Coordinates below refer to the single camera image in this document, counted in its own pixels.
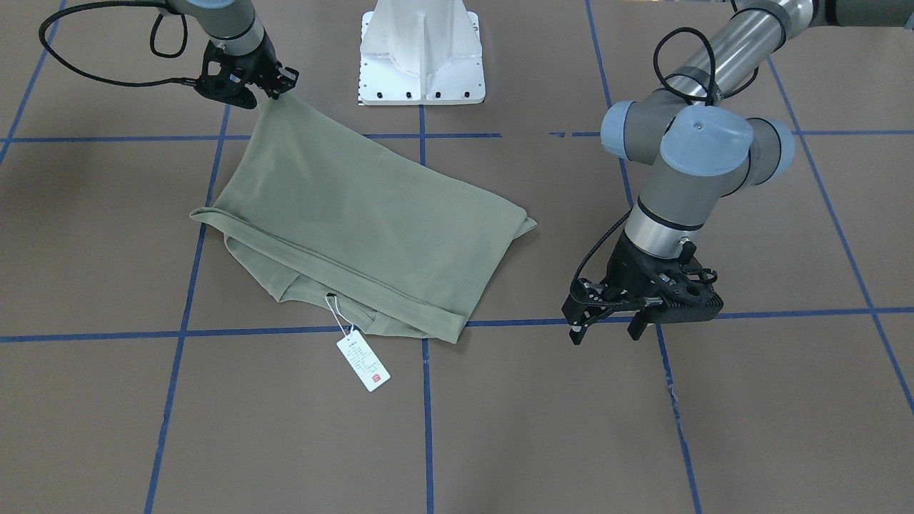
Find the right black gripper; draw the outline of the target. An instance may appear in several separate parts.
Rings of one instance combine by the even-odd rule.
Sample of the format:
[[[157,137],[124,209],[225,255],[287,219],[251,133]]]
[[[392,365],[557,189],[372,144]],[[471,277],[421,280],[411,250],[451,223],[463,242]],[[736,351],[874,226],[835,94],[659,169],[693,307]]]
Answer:
[[[257,86],[269,98],[277,99],[293,89],[298,78],[299,71],[283,67],[277,61],[271,40],[263,40],[252,52],[241,56],[230,55],[210,41],[194,90],[209,100],[254,109],[257,99],[248,85]]]

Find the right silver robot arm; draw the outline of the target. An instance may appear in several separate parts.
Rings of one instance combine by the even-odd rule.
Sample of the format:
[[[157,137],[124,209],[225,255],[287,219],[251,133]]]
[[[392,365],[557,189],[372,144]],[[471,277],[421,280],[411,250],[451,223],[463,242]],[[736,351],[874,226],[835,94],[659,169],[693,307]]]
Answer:
[[[194,90],[209,100],[254,109],[250,85],[277,99],[293,90],[299,71],[278,61],[271,38],[251,1],[166,1],[166,16],[195,19],[209,38]]]

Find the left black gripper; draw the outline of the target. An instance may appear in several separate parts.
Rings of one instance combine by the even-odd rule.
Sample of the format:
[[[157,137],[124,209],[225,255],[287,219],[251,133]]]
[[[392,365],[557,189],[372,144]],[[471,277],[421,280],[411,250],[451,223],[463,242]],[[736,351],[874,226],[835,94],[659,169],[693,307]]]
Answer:
[[[698,247],[692,241],[680,248],[682,256],[660,259],[621,235],[603,280],[591,282],[575,274],[561,309],[572,344],[580,346],[590,326],[614,313],[633,313],[627,326],[632,341],[639,341],[652,324],[714,319],[724,306],[714,289],[717,273],[695,259]]]

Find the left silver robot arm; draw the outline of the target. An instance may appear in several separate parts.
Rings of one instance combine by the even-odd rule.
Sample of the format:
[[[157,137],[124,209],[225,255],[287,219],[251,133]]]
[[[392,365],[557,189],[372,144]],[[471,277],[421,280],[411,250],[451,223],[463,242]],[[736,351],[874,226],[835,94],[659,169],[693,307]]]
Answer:
[[[719,198],[763,185],[793,162],[795,140],[780,121],[722,107],[750,85],[766,59],[819,26],[911,27],[910,1],[747,1],[712,38],[679,27],[663,40],[693,34],[702,48],[672,73],[653,52],[660,86],[642,101],[615,102],[601,124],[611,155],[652,173],[619,232],[603,280],[575,273],[562,312],[569,338],[614,313],[631,312],[637,341],[649,325],[714,319],[723,300],[717,273],[696,260],[696,239]]]

